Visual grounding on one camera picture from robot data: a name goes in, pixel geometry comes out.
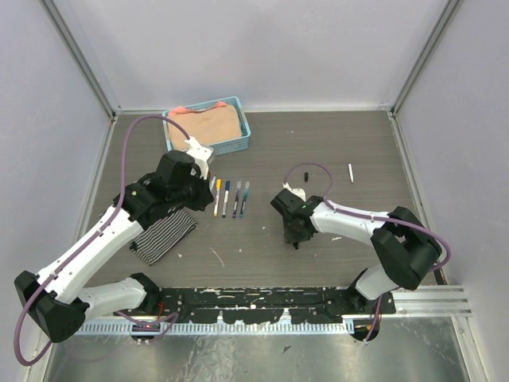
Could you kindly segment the white pen yellow end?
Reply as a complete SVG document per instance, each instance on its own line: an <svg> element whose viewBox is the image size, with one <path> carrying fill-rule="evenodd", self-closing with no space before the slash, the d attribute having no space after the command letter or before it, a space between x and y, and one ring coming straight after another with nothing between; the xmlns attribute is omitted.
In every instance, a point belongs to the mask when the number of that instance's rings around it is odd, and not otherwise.
<svg viewBox="0 0 509 382"><path fill-rule="evenodd" d="M216 180L216 195L215 195L215 204L214 204L214 210L213 210L214 217L217 217L218 213L219 213L221 183L222 183L222 180L220 178L218 178Z"/></svg>

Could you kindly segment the purple gel pen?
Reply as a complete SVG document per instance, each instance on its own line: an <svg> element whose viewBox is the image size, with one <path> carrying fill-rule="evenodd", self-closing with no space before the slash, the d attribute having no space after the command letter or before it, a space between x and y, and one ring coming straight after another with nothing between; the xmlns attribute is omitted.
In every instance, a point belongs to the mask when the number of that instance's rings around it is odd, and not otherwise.
<svg viewBox="0 0 509 382"><path fill-rule="evenodd" d="M234 200L233 209L232 209L232 218L233 219L235 219L237 217L241 186L242 186L242 181L237 181L236 188L235 188L235 200Z"/></svg>

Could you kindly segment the cyan gel pen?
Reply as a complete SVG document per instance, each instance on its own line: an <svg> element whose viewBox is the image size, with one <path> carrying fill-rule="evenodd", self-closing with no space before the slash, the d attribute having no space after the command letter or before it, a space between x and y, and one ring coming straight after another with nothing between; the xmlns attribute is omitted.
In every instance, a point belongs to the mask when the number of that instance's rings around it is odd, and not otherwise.
<svg viewBox="0 0 509 382"><path fill-rule="evenodd" d="M239 218L243 218L243 215L245 213L250 184L251 183L249 181L245 182L245 186L244 186L244 190L243 190L243 199L242 199L242 203L241 203L241 209L240 209L240 213L239 213Z"/></svg>

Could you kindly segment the white pen blue end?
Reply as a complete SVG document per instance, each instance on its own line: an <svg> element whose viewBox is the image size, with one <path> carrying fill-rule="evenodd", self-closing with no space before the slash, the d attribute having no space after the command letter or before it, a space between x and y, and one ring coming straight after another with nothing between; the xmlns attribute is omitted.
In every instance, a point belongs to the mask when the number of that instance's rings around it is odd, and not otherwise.
<svg viewBox="0 0 509 382"><path fill-rule="evenodd" d="M227 180L225 183L225 187L224 187L223 207L222 207L222 215L221 215L222 218L226 218L226 216L227 216L227 202L228 202L228 197L229 197L229 192L230 192L230 186L231 186L231 181Z"/></svg>

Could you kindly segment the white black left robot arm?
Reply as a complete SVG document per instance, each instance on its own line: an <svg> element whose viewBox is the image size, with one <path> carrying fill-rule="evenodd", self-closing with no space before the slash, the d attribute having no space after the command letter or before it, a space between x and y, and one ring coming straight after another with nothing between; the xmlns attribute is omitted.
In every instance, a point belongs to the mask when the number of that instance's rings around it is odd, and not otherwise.
<svg viewBox="0 0 509 382"><path fill-rule="evenodd" d="M159 288L143 273L88 288L89 279L124 245L151 226L187 208L203 211L214 200L209 188L211 148L171 150L157 169L127 185L99 222L59 259L36 274L23 271L14 285L29 316L53 343L70 338L87 320L120 310L154 314Z"/></svg>

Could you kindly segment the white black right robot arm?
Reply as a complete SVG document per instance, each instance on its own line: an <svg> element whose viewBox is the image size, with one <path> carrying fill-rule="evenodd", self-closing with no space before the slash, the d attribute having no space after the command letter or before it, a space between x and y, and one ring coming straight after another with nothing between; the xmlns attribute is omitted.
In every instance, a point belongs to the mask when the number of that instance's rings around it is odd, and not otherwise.
<svg viewBox="0 0 509 382"><path fill-rule="evenodd" d="M367 212L332 203L324 197L306 197L301 190L282 189L270 202L282 217L286 243L295 248L317 233L335 234L366 244L378 264L355 278L344 305L367 314L387 292L416 290L439 260L442 249L417 217L403 207L392 212Z"/></svg>

